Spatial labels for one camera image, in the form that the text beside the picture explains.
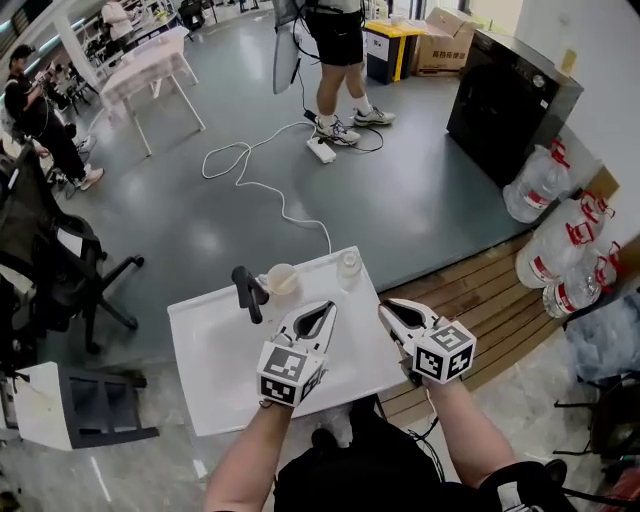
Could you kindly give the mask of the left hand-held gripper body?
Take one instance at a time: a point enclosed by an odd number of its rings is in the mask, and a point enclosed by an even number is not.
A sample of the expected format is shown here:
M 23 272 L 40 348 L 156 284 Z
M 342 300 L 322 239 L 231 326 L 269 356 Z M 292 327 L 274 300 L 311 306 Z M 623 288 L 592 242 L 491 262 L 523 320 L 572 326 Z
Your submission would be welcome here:
M 311 336 L 282 327 L 263 344 L 257 390 L 266 400 L 295 408 L 320 384 L 327 371 L 329 329 Z

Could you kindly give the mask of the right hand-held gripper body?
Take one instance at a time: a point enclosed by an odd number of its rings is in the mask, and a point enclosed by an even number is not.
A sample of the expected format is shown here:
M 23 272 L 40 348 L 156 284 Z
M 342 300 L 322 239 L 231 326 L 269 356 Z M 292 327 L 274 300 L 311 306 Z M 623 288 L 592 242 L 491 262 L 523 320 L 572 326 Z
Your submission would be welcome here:
M 425 378 L 446 384 L 471 368 L 477 338 L 459 321 L 441 319 L 430 329 L 404 334 L 401 344 L 407 354 L 402 366 L 412 382 Z

